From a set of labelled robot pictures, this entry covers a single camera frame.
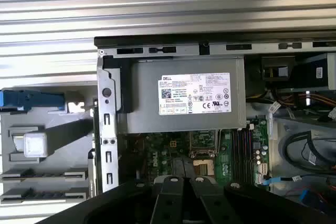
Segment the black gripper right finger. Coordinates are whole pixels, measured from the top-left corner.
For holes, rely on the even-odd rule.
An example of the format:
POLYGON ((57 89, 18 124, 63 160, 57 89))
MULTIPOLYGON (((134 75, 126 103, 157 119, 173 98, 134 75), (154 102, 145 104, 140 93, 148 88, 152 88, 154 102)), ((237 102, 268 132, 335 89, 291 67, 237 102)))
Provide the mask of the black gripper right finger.
POLYGON ((250 184, 221 188, 205 176, 190 182, 210 223, 335 223, 335 217, 250 184))

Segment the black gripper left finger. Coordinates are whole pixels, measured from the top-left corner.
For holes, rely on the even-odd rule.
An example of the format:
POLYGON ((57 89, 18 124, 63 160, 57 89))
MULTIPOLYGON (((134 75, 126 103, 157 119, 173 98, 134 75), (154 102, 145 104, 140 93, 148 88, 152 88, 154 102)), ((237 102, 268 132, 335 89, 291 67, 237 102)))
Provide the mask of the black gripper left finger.
POLYGON ((181 223, 184 181, 133 180, 52 215, 42 223, 181 223))

